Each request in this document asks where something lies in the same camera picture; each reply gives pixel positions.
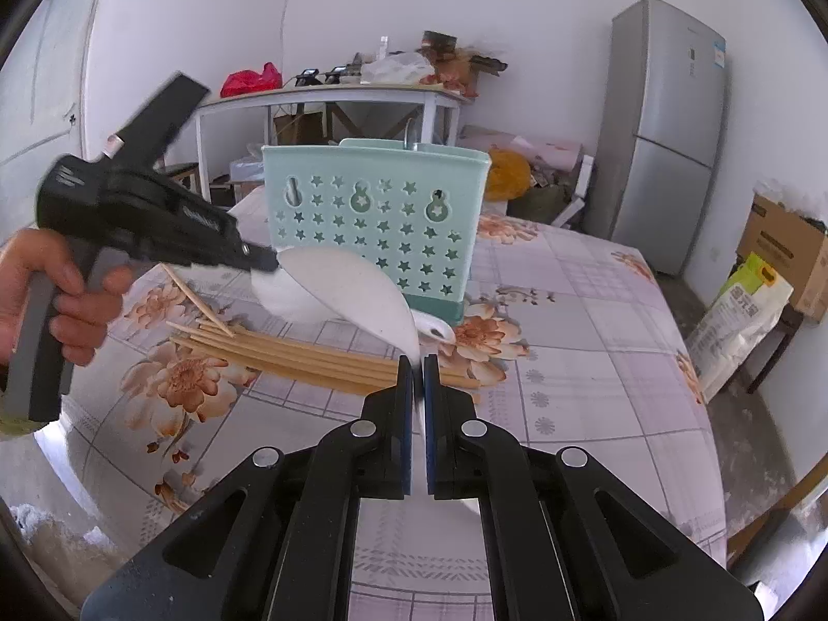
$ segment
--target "refrigerator label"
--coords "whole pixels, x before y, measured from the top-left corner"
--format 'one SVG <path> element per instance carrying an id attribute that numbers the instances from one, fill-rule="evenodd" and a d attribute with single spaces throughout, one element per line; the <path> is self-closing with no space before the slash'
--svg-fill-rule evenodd
<path id="1" fill-rule="evenodd" d="M 719 68 L 723 68 L 725 66 L 725 45 L 721 45 L 719 42 L 713 43 L 713 62 L 719 66 Z"/>

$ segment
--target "white wall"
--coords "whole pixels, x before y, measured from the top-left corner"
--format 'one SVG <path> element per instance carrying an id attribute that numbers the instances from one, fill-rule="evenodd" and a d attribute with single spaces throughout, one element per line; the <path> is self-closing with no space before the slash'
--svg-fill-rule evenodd
<path id="1" fill-rule="evenodd" d="M 393 49 L 424 28 L 490 45 L 510 68 L 483 77 L 465 121 L 597 144 L 610 21 L 637 0 L 290 0 L 287 73 L 327 68 L 380 35 Z M 733 263 L 763 176 L 828 188 L 828 45 L 799 0 L 665 0 L 727 39 L 733 77 L 719 172 L 686 280 L 710 302 Z M 828 450 L 828 324 L 803 329 L 762 388 L 801 477 Z"/>
<path id="2" fill-rule="evenodd" d="M 356 51 L 419 45 L 422 31 L 481 42 L 510 67 L 483 76 L 464 120 L 583 142 L 594 152 L 603 107 L 612 17 L 637 0 L 290 0 L 285 67 L 333 67 Z M 699 14 L 699 0 L 667 0 Z"/>
<path id="3" fill-rule="evenodd" d="M 231 72 L 279 65 L 284 0 L 99 0 L 84 91 L 84 144 L 101 150 L 144 100 L 176 70 L 217 95 Z M 204 129 L 210 174 L 227 172 L 244 144 L 262 141 L 261 110 L 209 117 Z M 168 163 L 196 159 L 192 125 Z"/>
<path id="4" fill-rule="evenodd" d="M 799 0 L 717 1 L 710 24 L 727 39 L 730 116 L 685 270 L 705 303 L 730 272 L 757 180 L 828 191 L 828 43 Z M 798 479 L 828 450 L 827 358 L 828 323 L 803 328 L 760 388 Z"/>

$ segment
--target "chopstick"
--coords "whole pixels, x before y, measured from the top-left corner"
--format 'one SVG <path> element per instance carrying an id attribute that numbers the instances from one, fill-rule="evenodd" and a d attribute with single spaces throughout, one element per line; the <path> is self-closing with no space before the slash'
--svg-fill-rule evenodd
<path id="1" fill-rule="evenodd" d="M 229 337 L 232 338 L 233 336 L 235 336 L 235 334 L 230 330 L 230 327 L 228 327 L 224 322 L 218 319 L 218 316 L 213 312 L 213 309 L 210 308 L 206 303 L 204 303 L 204 301 L 201 300 L 200 296 L 198 296 L 196 292 L 193 292 L 193 290 L 189 288 L 189 286 L 186 282 L 184 282 L 181 276 L 178 275 L 178 273 L 176 273 L 175 271 L 173 271 L 172 267 L 163 263 L 160 265 L 160 267 L 163 268 L 164 271 L 167 271 L 167 275 L 169 275 L 169 277 L 172 278 L 172 281 L 175 282 L 178 288 L 182 292 L 184 292 L 184 296 L 186 296 L 190 301 L 196 304 L 196 308 L 198 308 L 199 311 L 204 313 L 204 315 L 206 315 L 208 319 L 210 319 L 219 329 L 225 332 Z"/>
<path id="2" fill-rule="evenodd" d="M 198 329 L 173 322 L 167 324 L 176 331 L 187 334 L 171 338 L 186 348 L 198 349 L 228 362 L 276 373 L 310 385 L 367 396 L 396 384 L 397 364 L 392 359 L 276 338 L 248 331 L 241 326 L 233 326 L 235 336 L 227 338 L 218 332 L 218 325 L 206 320 L 200 320 Z M 450 387 L 466 390 L 480 388 L 479 381 L 457 371 L 441 369 L 440 373 L 443 383 Z M 473 394 L 473 398 L 478 403 L 476 394 Z"/>
<path id="3" fill-rule="evenodd" d="M 168 322 L 168 324 L 171 327 L 175 328 L 175 325 L 173 323 Z M 213 329 L 214 328 L 214 325 L 212 323 L 210 323 L 210 322 L 208 322 L 207 320 L 204 320 L 204 319 L 199 321 L 199 325 L 200 325 L 200 327 L 202 327 L 202 329 Z M 192 331 L 192 328 L 190 328 L 190 327 L 184 327 L 184 329 L 187 329 L 187 333 L 189 333 L 189 331 Z M 383 366 L 383 367 L 389 367 L 390 366 L 390 368 L 392 369 L 394 375 L 396 376 L 396 362 L 392 359 L 386 359 L 386 358 L 382 358 L 382 357 L 375 357 L 374 355 L 366 355 L 366 354 L 362 354 L 361 352 L 360 353 L 345 352 L 345 350 L 338 350 L 336 348 L 327 348 L 326 346 L 322 346 L 322 345 L 311 345 L 311 344 L 303 343 L 302 341 L 295 341 L 292 338 L 278 338 L 278 337 L 275 337 L 275 336 L 270 336 L 266 333 L 258 333 L 258 332 L 255 332 L 255 331 L 250 331 L 248 329 L 245 329 L 244 327 L 235 326 L 235 325 L 233 326 L 233 331 L 235 333 L 237 333 L 237 335 L 240 335 L 240 336 L 245 336 L 245 337 L 251 337 L 251 338 L 258 339 L 258 340 L 264 342 L 268 346 L 278 345 L 278 346 L 286 346 L 288 348 L 299 348 L 304 352 L 315 352 L 315 353 L 318 353 L 320 355 L 327 355 L 331 358 L 335 358 L 335 359 L 337 359 L 341 362 L 344 362 L 344 363 L 355 363 L 359 366 L 364 366 L 368 363 L 376 364 L 378 366 Z M 445 376 L 445 375 L 457 376 L 457 377 L 461 377 L 461 378 L 466 378 L 466 380 L 468 380 L 468 381 L 473 381 L 473 379 L 467 377 L 465 375 L 465 373 L 461 373 L 461 372 L 457 371 L 456 369 L 441 368 L 440 369 L 440 375 L 442 375 L 442 376 Z M 479 383 L 477 381 L 473 381 L 473 382 L 474 382 L 474 385 L 466 385 L 465 387 L 478 388 Z"/>
<path id="4" fill-rule="evenodd" d="M 341 390 L 341 392 L 348 392 L 359 396 L 368 396 L 373 392 L 377 392 L 383 388 L 390 388 L 394 381 L 386 382 L 372 382 L 368 384 L 365 381 L 353 382 L 341 377 L 331 376 L 328 373 L 310 373 L 297 369 L 294 366 L 283 364 L 281 362 L 267 362 L 265 360 L 250 357 L 247 353 L 238 354 L 223 348 L 215 348 L 211 345 L 205 345 L 198 341 L 190 340 L 183 337 L 173 337 L 173 342 L 183 345 L 185 348 L 192 348 L 193 350 L 202 350 L 210 354 L 210 356 L 225 359 L 228 362 L 234 362 L 243 366 L 250 366 L 251 368 L 259 369 L 267 373 L 275 373 L 277 376 L 290 378 L 291 380 L 305 382 L 309 385 L 317 385 L 320 388 L 327 388 L 329 390 Z"/>

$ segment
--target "hand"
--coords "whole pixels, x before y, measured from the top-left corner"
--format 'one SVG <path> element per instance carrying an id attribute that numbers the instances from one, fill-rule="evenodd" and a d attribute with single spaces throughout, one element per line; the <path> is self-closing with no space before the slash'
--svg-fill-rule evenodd
<path id="1" fill-rule="evenodd" d="M 63 344 L 68 362 L 86 366 L 106 338 L 106 325 L 121 315 L 123 294 L 132 284 L 128 267 L 113 268 L 102 291 L 84 292 L 85 283 L 72 261 L 61 234 L 25 228 L 17 232 L 0 254 L 0 366 L 7 366 L 18 340 L 29 277 L 44 271 L 64 293 L 55 298 L 60 315 L 49 324 L 52 336 Z"/>

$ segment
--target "finger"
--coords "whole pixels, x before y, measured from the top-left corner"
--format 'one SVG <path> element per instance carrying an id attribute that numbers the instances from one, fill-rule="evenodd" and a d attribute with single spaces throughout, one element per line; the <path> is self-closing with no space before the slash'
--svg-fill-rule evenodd
<path id="1" fill-rule="evenodd" d="M 87 366 L 95 356 L 92 348 L 78 348 L 74 345 L 65 345 L 62 352 L 63 358 L 76 366 Z"/>
<path id="2" fill-rule="evenodd" d="M 107 324 L 121 315 L 123 299 L 118 294 L 87 292 L 80 296 L 61 294 L 55 299 L 55 309 L 63 315 L 90 324 Z"/>
<path id="3" fill-rule="evenodd" d="M 103 288 L 109 294 L 126 294 L 134 282 L 135 275 L 132 274 L 132 269 L 128 265 L 119 265 L 113 268 L 103 278 Z"/>
<path id="4" fill-rule="evenodd" d="M 8 242 L 0 257 L 0 299 L 6 298 L 4 304 L 22 306 L 29 274 L 34 271 L 45 271 L 67 294 L 84 291 L 84 278 L 72 261 L 69 243 L 55 231 L 26 228 Z"/>
<path id="5" fill-rule="evenodd" d="M 76 345 L 79 348 L 100 348 L 106 338 L 106 327 L 81 322 L 67 315 L 57 315 L 49 322 L 52 336 L 62 344 Z"/>

